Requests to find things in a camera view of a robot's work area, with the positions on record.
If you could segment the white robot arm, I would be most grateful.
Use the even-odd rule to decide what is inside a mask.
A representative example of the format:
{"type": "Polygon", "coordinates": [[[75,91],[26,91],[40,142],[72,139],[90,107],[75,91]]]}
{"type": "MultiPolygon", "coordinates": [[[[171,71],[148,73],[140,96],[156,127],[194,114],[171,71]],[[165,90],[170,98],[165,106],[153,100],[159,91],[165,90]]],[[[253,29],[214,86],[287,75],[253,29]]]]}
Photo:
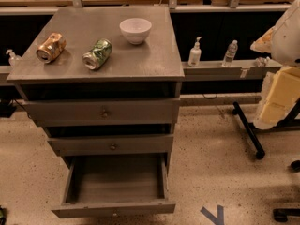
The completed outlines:
{"type": "Polygon", "coordinates": [[[266,74],[253,121],[256,128],[269,129],[285,119],[300,98],[300,0],[295,0],[250,49],[270,53],[282,65],[278,72],[266,74]]]}

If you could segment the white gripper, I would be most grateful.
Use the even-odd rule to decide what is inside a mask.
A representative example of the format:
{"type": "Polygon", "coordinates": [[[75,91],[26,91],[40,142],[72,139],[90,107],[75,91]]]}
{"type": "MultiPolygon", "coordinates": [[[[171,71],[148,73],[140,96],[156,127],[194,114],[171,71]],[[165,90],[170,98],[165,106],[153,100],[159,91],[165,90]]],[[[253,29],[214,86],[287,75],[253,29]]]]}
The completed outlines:
{"type": "Polygon", "coordinates": [[[271,53],[285,65],[267,72],[262,83],[261,101],[253,121],[258,129],[269,129],[283,120],[300,98],[300,0],[294,0],[274,27],[250,45],[258,53],[271,53]]]}

